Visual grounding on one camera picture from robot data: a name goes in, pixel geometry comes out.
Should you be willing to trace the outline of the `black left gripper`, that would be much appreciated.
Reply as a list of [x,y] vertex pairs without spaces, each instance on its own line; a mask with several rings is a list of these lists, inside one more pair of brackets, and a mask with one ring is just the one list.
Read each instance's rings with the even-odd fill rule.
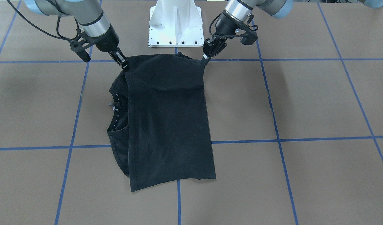
[[217,56],[227,46],[227,39],[239,38],[241,44],[253,45],[258,39],[257,30],[256,25],[245,24],[223,10],[210,23],[211,38],[204,40],[203,58],[200,63],[207,66],[211,58]]

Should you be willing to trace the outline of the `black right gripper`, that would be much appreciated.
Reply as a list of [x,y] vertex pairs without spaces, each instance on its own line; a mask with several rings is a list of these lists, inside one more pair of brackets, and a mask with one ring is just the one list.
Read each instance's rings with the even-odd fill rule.
[[120,65],[123,71],[129,71],[129,60],[118,47],[119,36],[113,26],[110,26],[107,32],[99,37],[90,37],[85,31],[80,31],[79,28],[76,31],[78,37],[70,41],[70,49],[75,52],[81,60],[86,63],[90,61],[90,55],[86,49],[95,45],[101,52],[109,53],[110,57]]

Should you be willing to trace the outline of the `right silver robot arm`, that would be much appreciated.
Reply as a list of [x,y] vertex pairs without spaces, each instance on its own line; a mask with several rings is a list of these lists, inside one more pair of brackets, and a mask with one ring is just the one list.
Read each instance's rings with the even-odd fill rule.
[[101,52],[107,52],[122,70],[129,69],[127,57],[118,48],[119,36],[97,0],[26,0],[25,4],[36,14],[73,16],[80,27],[76,29],[77,36],[67,41],[84,62],[90,61],[86,50],[95,45]]

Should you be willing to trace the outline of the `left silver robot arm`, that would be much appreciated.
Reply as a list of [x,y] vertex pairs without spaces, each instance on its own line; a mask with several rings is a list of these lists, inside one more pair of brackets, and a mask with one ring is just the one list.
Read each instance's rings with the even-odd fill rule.
[[274,18],[286,17],[293,0],[230,0],[225,9],[210,23],[210,38],[204,40],[200,63],[206,66],[226,46],[228,39],[239,38],[243,45],[253,45],[257,37],[257,25],[250,25],[255,7]]

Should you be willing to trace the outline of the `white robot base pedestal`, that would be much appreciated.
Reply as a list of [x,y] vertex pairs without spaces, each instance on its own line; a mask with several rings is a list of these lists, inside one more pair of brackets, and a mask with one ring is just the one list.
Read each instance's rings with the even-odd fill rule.
[[158,0],[149,11],[151,48],[202,47],[201,8],[193,0]]

